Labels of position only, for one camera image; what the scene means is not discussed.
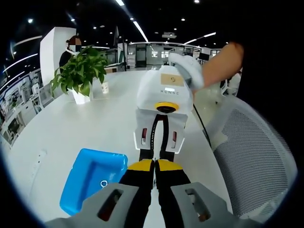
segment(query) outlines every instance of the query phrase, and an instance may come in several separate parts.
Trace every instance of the black ceiling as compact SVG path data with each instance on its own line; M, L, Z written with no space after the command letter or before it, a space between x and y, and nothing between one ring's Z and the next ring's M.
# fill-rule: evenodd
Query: black ceiling
M125 7L120 7L115 0L44 0L27 7L22 18L14 28L11 46L22 40L45 36L54 26L77 28L84 45L113 47L115 27L128 42L141 42L144 38L137 30L130 17L133 17L149 41L166 41L164 32L174 32L177 37L171 42L185 43L217 31L220 17L225 11L224 0L123 0ZM29 55L39 53L41 39L35 39L13 48L6 48L5 67ZM203 38L192 45L205 45L209 48L221 48L227 40L218 34ZM12 76L25 71L29 73L39 68L39 55L16 64L2 75Z

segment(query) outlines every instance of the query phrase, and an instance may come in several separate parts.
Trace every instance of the white flower pot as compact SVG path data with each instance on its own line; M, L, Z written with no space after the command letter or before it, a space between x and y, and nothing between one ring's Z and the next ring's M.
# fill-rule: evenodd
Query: white flower pot
M74 89L69 89L69 91L72 92L73 97L75 99L75 102L77 105L82 105L85 104L87 102L90 102L91 100L93 100L93 88L92 85L90 85L90 96L84 96L81 93L76 93L76 91Z
M101 89L103 91L103 94L107 94L109 92L109 83L108 82L103 82L101 84Z

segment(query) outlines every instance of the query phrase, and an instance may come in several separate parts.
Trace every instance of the mesh chair back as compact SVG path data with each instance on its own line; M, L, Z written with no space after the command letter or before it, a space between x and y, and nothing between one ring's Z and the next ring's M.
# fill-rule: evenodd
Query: mesh chair back
M228 96L206 128L233 214L265 222L295 180L284 139L251 106Z

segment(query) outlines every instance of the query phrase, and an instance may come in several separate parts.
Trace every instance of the white glove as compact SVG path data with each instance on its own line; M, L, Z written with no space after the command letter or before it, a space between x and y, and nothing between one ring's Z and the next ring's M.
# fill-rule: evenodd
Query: white glove
M170 53L168 61L169 65L174 64L187 83L190 82L189 88L191 90L199 90L204 86L202 68L195 58Z

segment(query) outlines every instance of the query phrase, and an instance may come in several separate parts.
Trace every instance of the window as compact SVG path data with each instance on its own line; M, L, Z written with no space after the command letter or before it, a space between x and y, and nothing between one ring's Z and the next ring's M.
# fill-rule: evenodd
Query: window
M219 52L220 52L220 50L212 50L211 51L211 57L216 56Z
M152 51L152 58L157 58L158 51Z
M169 51L162 51L161 52L161 57L162 58L168 58L169 57Z

